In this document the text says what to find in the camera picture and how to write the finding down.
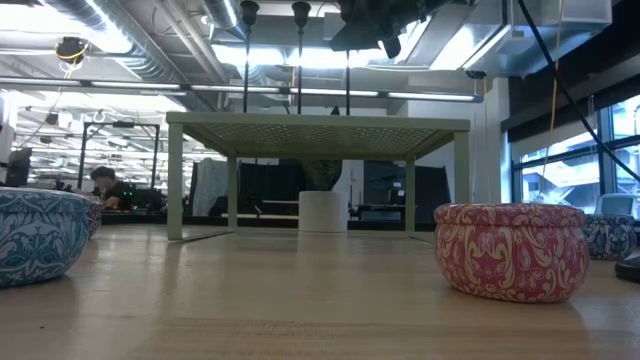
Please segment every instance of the window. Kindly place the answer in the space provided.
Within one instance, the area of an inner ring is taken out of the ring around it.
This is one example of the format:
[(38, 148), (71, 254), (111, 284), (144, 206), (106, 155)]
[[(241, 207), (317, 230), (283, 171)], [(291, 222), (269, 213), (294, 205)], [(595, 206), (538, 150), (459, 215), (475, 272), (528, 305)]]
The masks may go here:
[[(640, 145), (616, 150), (616, 156), (636, 174), (640, 172)], [(620, 166), (616, 165), (616, 193), (640, 196), (640, 184)], [(640, 214), (640, 202), (636, 201), (635, 214)]]
[[(633, 172), (640, 173), (640, 95), (601, 109), (596, 115), (602, 141)], [(580, 133), (583, 130), (579, 127), (567, 129), (554, 134), (562, 141), (549, 147), (544, 176), (546, 149), (528, 151), (544, 146), (540, 143), (546, 137), (536, 135), (516, 147), (520, 153), (514, 155), (513, 175), (514, 182), (521, 186), (514, 187), (514, 201), (569, 205), (593, 213), (602, 192), (631, 195), (635, 200), (627, 199), (624, 212), (633, 204), (633, 214), (640, 220), (640, 183), (598, 149), (587, 132)], [(618, 213), (622, 207), (603, 205), (601, 211)]]
[(522, 201), (569, 205), (585, 213), (595, 211), (600, 196), (597, 155), (569, 158), (522, 169)]
[(614, 140), (640, 135), (640, 95), (613, 105), (611, 110)]
[[(595, 145), (596, 145), (596, 142), (593, 140), (591, 135), (585, 131), (584, 133), (578, 136), (574, 136), (570, 139), (567, 139), (549, 146), (549, 156), (558, 155), (558, 154), (566, 153), (569, 151), (578, 150), (578, 149), (591, 147)], [(532, 153), (529, 153), (523, 156), (520, 159), (520, 161), (524, 163), (527, 161), (544, 159), (546, 153), (547, 153), (546, 148), (540, 149), (538, 151), (534, 151)]]

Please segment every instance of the floral pattern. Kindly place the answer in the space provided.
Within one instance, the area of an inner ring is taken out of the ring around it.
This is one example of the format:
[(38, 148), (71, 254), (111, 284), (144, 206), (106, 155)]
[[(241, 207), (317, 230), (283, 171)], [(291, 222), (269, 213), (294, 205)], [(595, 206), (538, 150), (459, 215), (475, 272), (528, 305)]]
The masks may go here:
[(102, 205), (91, 202), (87, 216), (89, 217), (89, 239), (92, 239), (102, 225)]
[(552, 303), (585, 280), (584, 213), (554, 205), (443, 205), (436, 260), (457, 290), (490, 299)]
[(87, 243), (88, 211), (75, 194), (0, 188), (0, 287), (64, 274)]
[(636, 248), (635, 219), (628, 215), (587, 215), (582, 230), (597, 260), (624, 260)]

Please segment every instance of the black cable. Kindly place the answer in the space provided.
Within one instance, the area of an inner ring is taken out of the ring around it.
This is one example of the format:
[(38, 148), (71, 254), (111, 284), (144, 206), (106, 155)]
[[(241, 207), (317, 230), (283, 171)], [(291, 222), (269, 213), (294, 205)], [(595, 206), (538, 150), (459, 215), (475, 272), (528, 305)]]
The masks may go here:
[(545, 59), (547, 60), (547, 63), (549, 64), (549, 68), (551, 68), (553, 77), (556, 79), (558, 83), (558, 88), (560, 88), (560, 91), (562, 92), (564, 97), (567, 99), (569, 104), (571, 104), (573, 109), (578, 114), (578, 117), (580, 118), (580, 122), (582, 122), (582, 125), (585, 127), (585, 129), (587, 129), (587, 131), (589, 132), (593, 140), (596, 142), (596, 144), (598, 144), (598, 146), (605, 153), (607, 153), (609, 157), (611, 157), (611, 160), (613, 160), (618, 166), (620, 166), (624, 171), (626, 171), (629, 175), (631, 175), (636, 181), (640, 182), (640, 176), (638, 176), (638, 174), (633, 172), (633, 170), (631, 170), (627, 165), (625, 165), (622, 162), (622, 160), (618, 159), (618, 157), (613, 153), (613, 151), (611, 151), (611, 149), (609, 149), (607, 145), (605, 145), (602, 142), (602, 140), (598, 137), (598, 135), (595, 133), (591, 125), (589, 125), (589, 122), (587, 121), (587, 118), (584, 116), (584, 114), (582, 114), (582, 110), (580, 110), (578, 103), (576, 103), (573, 97), (571, 97), (571, 94), (569, 94), (569, 91), (567, 90), (567, 87), (565, 86), (564, 81), (562, 80), (562, 78), (560, 78), (560, 73), (558, 72), (558, 70), (554, 65), (553, 59), (551, 58), (551, 53), (549, 53), (549, 49), (547, 48), (547, 45), (545, 45), (544, 40), (542, 40), (542, 36), (540, 36), (540, 32), (538, 31), (538, 27), (534, 23), (533, 18), (529, 13), (529, 9), (527, 9), (527, 6), (524, 4), (524, 0), (518, 0), (518, 5), (520, 6), (520, 10), (522, 10), (522, 14), (527, 20), (527, 24), (529, 24), (529, 27), (533, 32), (533, 36), (535, 36), (536, 41), (538, 42), (538, 46), (540, 46), (540, 50), (542, 50), (542, 54), (544, 55)]
[(247, 42), (245, 48), (246, 61), (244, 62), (244, 97), (242, 99), (242, 112), (247, 113), (249, 109), (249, 52), (251, 51), (251, 27), (247, 26)]
[(298, 115), (302, 115), (302, 47), (304, 46), (304, 30), (298, 29)]
[(347, 50), (347, 116), (351, 116), (351, 66), (349, 64), (351, 51)]

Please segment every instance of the yellow cable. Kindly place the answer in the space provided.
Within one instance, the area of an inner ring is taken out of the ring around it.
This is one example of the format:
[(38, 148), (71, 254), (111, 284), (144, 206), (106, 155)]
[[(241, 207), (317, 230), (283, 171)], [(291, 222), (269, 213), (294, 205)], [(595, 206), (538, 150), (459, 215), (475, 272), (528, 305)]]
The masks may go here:
[(56, 44), (56, 46), (53, 47), (53, 50), (56, 51), (56, 56), (58, 57), (58, 59), (60, 60), (71, 60), (77, 57), (80, 57), (84, 54), (85, 51), (87, 51), (87, 48), (89, 47), (89, 43), (85, 44), (84, 48), (82, 50), (80, 50), (79, 52), (73, 54), (73, 55), (69, 55), (69, 56), (61, 56), (58, 55), (57, 50), (58, 50), (58, 44)]
[[(562, 18), (564, 16), (564, 0), (560, 0), (560, 19), (558, 20), (558, 33), (556, 35), (556, 71), (560, 65), (560, 38), (562, 34)], [(549, 128), (549, 136), (547, 136), (547, 149), (544, 155), (544, 164), (542, 165), (542, 176), (540, 177), (540, 186), (538, 187), (538, 198), (542, 196), (542, 186), (544, 185), (544, 176), (547, 172), (547, 161), (549, 160), (549, 147), (553, 139), (553, 130), (556, 124), (556, 105), (558, 102), (558, 80), (553, 78), (553, 97), (551, 99), (551, 125)]]
[[(487, 77), (484, 77), (484, 144), (485, 144), (485, 151), (487, 152), (487, 154), (489, 154), (489, 110), (487, 108), (487, 92), (488, 92), (488, 85), (487, 85)], [(492, 204), (492, 198), (491, 198), (491, 175), (489, 174), (489, 172), (487, 172), (487, 195), (489, 195), (488, 197), (488, 202), (489, 204)]]

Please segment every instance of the white cylinder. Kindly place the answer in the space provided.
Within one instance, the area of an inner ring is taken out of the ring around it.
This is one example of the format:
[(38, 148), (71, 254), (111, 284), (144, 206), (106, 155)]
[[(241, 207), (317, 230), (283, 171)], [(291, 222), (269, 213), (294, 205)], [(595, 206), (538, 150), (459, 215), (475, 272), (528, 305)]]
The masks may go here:
[(339, 191), (300, 192), (298, 229), (344, 233), (349, 224), (347, 194)]

